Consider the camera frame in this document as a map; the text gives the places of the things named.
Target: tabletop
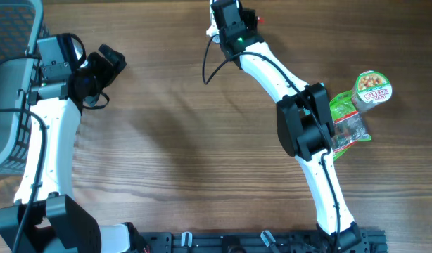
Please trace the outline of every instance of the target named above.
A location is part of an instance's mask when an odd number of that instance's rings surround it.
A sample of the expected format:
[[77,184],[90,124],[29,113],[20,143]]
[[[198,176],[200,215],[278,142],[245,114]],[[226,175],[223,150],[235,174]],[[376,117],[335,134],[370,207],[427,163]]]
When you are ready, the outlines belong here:
[[[110,104],[84,112],[75,141],[76,201],[100,224],[315,228],[310,189],[279,143],[271,98],[233,63],[202,83],[208,1],[45,2],[52,34],[77,34],[87,52],[105,43],[127,60],[106,89]],[[275,56],[308,83],[324,82],[331,98],[366,70],[387,76],[393,97],[363,115],[372,140],[340,157],[336,173],[356,222],[385,230],[390,252],[432,252],[432,1],[243,5],[265,19],[258,29]],[[207,73],[223,60],[213,44]],[[0,176],[0,208],[19,183]]]

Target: plastic basket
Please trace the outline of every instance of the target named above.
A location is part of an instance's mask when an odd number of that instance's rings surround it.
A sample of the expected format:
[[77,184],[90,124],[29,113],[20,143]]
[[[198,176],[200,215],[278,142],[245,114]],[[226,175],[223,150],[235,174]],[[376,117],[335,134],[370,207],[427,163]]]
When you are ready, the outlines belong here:
[[[0,0],[0,61],[36,52],[38,38],[49,35],[40,0]],[[26,96],[37,82],[38,61],[11,60],[0,65],[0,108],[30,109]],[[30,141],[30,117],[0,113],[0,174],[23,174]]]

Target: blue basket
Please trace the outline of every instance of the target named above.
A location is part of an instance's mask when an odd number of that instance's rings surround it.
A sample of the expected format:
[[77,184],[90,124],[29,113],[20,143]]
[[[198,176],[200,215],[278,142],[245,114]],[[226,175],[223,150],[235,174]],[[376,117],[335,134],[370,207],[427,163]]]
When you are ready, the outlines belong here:
[[[36,52],[38,38],[49,35],[41,0],[0,0],[0,62]],[[27,93],[37,82],[38,61],[11,60],[0,65],[0,108],[30,109]],[[0,174],[23,174],[30,141],[30,117],[0,113]]]

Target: red stripe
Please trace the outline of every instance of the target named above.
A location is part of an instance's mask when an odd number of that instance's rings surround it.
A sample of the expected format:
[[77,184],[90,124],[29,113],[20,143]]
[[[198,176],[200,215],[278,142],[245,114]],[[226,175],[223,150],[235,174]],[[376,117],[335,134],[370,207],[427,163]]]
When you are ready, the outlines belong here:
[[354,111],[354,112],[351,112],[351,113],[349,113],[348,115],[346,115],[346,116],[344,116],[344,117],[341,117],[341,118],[335,120],[335,124],[338,123],[338,122],[340,122],[340,121],[343,121],[344,119],[347,119],[347,118],[349,118],[349,117],[352,117],[352,116],[354,116],[354,115],[357,115],[357,114],[358,114],[358,111],[357,111],[357,110]]
[[333,152],[334,152],[334,153],[338,153],[338,152],[340,152],[340,151],[343,151],[343,150],[345,150],[346,148],[349,148],[350,146],[356,144],[356,142],[357,142],[357,141],[354,141],[354,142],[352,142],[352,143],[350,143],[350,144],[347,144],[347,145],[345,145],[345,146],[343,146],[343,147],[341,147],[341,148],[337,148],[337,149],[335,149]]

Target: food package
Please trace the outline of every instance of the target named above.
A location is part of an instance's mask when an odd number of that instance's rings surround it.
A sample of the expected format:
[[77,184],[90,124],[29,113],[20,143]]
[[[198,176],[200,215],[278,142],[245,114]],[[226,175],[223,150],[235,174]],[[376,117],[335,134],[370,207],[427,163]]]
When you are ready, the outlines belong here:
[[351,98],[352,91],[346,91],[330,101],[330,112],[335,126],[335,136],[332,138],[333,160],[338,159],[356,142],[371,140]]
[[352,89],[352,102],[361,113],[386,102],[391,98],[393,88],[384,75],[376,71],[362,73]]

